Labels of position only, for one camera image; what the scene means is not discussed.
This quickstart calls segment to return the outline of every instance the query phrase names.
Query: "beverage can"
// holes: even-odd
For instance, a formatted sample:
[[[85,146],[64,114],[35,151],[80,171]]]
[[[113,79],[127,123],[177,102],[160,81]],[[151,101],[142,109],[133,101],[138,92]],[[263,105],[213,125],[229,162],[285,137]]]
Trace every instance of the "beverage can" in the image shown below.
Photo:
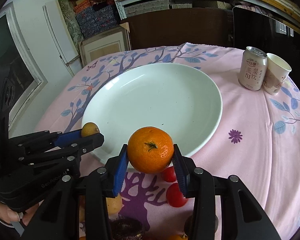
[[[259,90],[267,69],[267,54],[247,47],[242,55],[239,83],[250,90]]]

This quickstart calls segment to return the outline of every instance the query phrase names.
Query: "picture frame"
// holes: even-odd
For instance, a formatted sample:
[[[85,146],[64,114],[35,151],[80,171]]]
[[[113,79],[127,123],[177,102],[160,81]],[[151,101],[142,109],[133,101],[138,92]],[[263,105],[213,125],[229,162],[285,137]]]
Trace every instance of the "picture frame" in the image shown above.
[[[82,41],[80,54],[83,65],[111,53],[131,50],[129,26],[123,26],[119,25]]]

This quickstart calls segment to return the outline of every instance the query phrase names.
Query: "tablecloth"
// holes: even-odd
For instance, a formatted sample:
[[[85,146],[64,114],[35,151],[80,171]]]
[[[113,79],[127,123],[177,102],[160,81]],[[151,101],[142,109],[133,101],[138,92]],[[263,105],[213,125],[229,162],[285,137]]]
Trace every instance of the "tablecloth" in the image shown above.
[[[290,78],[276,96],[242,87],[238,83],[242,53],[240,49],[185,43],[101,57],[77,73],[47,109],[36,130],[68,132],[81,128],[91,98],[126,70],[156,62],[200,69],[220,89],[223,114],[210,141],[192,156],[194,162],[215,176],[237,174],[280,237],[288,240],[300,226],[300,91]],[[82,176],[99,166],[91,154],[82,156]],[[169,206],[165,191],[170,185],[160,175],[127,173],[121,192],[124,206],[119,214],[138,219],[147,234],[158,239],[181,233],[194,200],[181,208]],[[219,220],[220,209],[217,198]],[[216,239],[220,238],[219,223]]]

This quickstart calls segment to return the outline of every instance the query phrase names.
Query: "white wall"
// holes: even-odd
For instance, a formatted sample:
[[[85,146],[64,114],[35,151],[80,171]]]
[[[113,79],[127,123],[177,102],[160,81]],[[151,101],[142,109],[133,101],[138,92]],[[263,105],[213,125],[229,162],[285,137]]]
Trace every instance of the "white wall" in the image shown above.
[[[48,81],[16,123],[16,129],[10,134],[12,137],[33,132],[48,106],[72,78],[59,57],[44,17],[43,6],[49,1],[53,0],[8,0],[6,2],[6,4],[13,2],[26,44]]]

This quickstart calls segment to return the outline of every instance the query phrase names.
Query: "can lid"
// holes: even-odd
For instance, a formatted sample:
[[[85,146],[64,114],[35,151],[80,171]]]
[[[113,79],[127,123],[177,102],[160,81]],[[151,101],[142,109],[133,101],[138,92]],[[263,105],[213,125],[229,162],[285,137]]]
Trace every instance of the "can lid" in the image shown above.
[[[257,49],[255,47],[246,47],[246,50],[252,52],[253,54],[257,55],[258,57],[267,57],[267,54],[263,52],[261,49]]]

